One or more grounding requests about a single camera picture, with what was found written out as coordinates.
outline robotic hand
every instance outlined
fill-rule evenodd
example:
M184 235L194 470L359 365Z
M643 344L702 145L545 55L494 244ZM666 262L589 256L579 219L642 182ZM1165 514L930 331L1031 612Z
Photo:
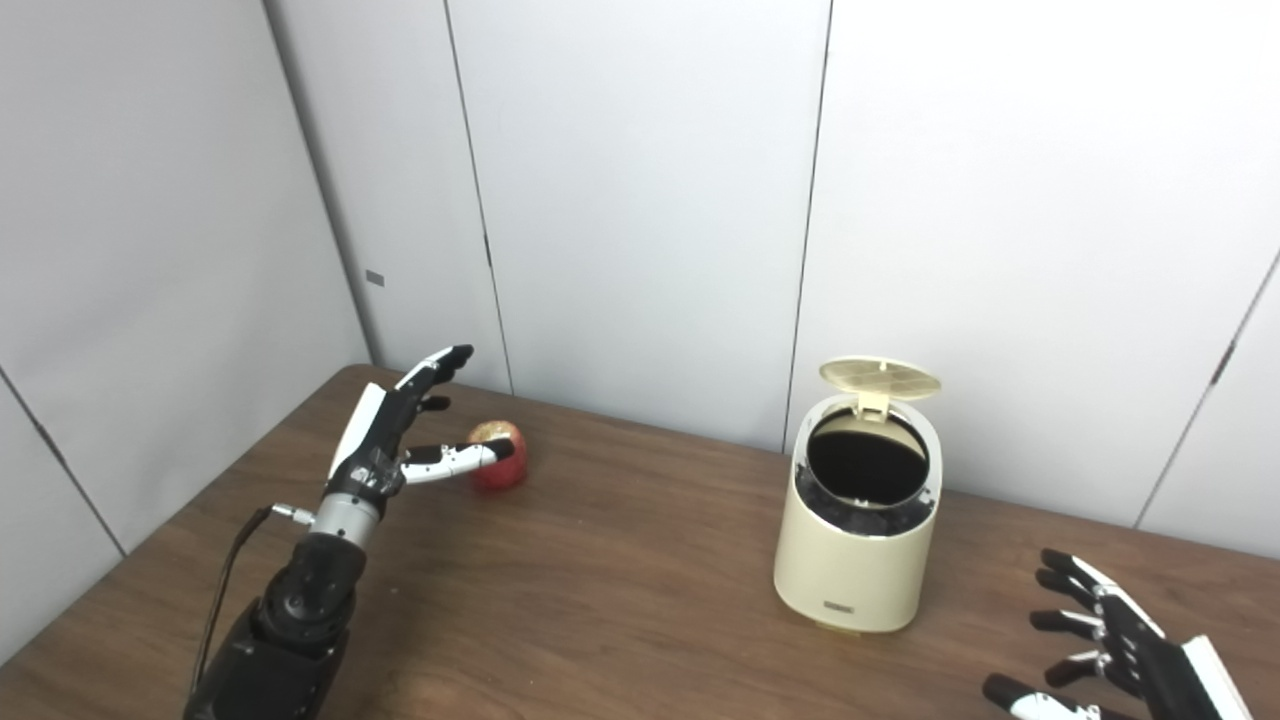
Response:
M404 484L449 478L515 452L509 439L399 451L420 413L449 406L447 397L428 391L449 382L471 352L470 345L448 347L419 363L390 391L365 387L338 442L320 509L262 507L236 537L197 653L186 720L308 720L320 711L347 646L365 547L387 512L387 500ZM262 597L239 615L205 671L236 552L273 511L308 532Z
M1252 720L1230 674L1204 635L1183 644L1164 630L1108 577L1079 557L1044 550L1036 571L1041 587L1070 596L1088 614L1032 612L1037 630L1071 633L1100 648L1071 655L1044 671L1052 688L1097 675L1147 702L1153 720ZM1096 705L1037 692L1006 675L982 685L987 700L1021 720L1133 720Z

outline black fingertip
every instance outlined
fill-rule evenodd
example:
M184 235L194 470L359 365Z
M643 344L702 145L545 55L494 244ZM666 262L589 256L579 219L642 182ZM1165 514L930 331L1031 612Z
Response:
M1076 680L1092 676L1092 661L1082 662L1079 660L1064 660L1048 670L1044 670L1044 682L1048 683L1048 687L1051 688L1065 688Z
M471 355L475 354L476 348L470 345L454 345L449 348L449 354L440 357L440 368L457 370L458 368L467 364Z
M1032 628L1046 633L1061 633L1071 629L1068 619L1057 610L1033 610Z
M498 456L498 460L506 460L516 454L516 443L511 442L509 438L485 441L484 446L492 450Z
M1046 547L1041 551L1041 562L1059 573L1070 575L1075 570L1075 557L1062 551Z
M439 413L440 410L448 410L453 401L443 395L433 395L422 402L417 404L419 413Z
M991 702L998 705L1006 712L1019 700L1033 694L1036 688L1027 683L1020 683L1009 675L992 673L987 675L987 682L982 684L982 694Z
M1050 570L1048 568L1036 569L1036 582L1047 591L1053 592L1071 592L1071 582L1056 570Z

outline prosthetic hand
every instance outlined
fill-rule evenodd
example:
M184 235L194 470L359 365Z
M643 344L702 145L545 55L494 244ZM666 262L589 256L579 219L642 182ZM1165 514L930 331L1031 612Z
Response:
M196 661L186 720L307 720L320 711L347 646L356 607L356 582L365 547L387 512L387 501L406 484L449 478L512 455L509 439L399 450L420 413L444 410L447 383L471 357L470 345L431 355L387 391L370 383L342 433L320 509L274 505L259 510L237 536ZM236 551L271 512L308 527L261 598L255 598L227 633L204 669L212 621Z
M1071 633L1100 647L1071 655L1044 671L1061 688L1088 676L1105 678L1147 702L1153 720L1251 720L1235 683L1204 635L1183 644L1164 630L1111 579L1088 562L1059 552L1041 552L1036 571L1041 587L1070 596L1088 611L1032 612L1037 630ZM1133 720L1096 705L1037 692L1012 678L993 674L982 685L987 700L1021 720Z

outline white wall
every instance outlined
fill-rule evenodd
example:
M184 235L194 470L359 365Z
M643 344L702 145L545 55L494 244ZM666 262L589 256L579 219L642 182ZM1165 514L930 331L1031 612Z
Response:
M0 366L128 550L366 348L257 3L8 4L0 97Z
M443 3L268 1L375 357L468 342L460 379L511 392Z
M0 664L120 556L0 383Z
M1277 360L1280 281L1272 277L1139 528L1280 557Z
M451 9L515 392L777 448L826 0Z

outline wooden table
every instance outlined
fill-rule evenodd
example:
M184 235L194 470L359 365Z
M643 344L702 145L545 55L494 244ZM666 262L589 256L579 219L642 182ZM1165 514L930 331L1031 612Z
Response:
M227 546L253 507L316 505L367 380L338 373L0 669L5 720L180 716ZM1069 603L1032 578L1041 547L1111 574L1178 639L1212 637L1258 719L1280 716L1280 562L947 492L920 614L851 635L794 614L772 585L782 455L453 387L407 438L452 441L506 418L530 480L465 482L390 503L352 642L321 717L998 719L979 693L1036 683L1084 641L1034 632ZM198 425L192 432L200 432ZM218 639L301 528L269 520L241 553ZM1097 680L1080 700L1146 716Z

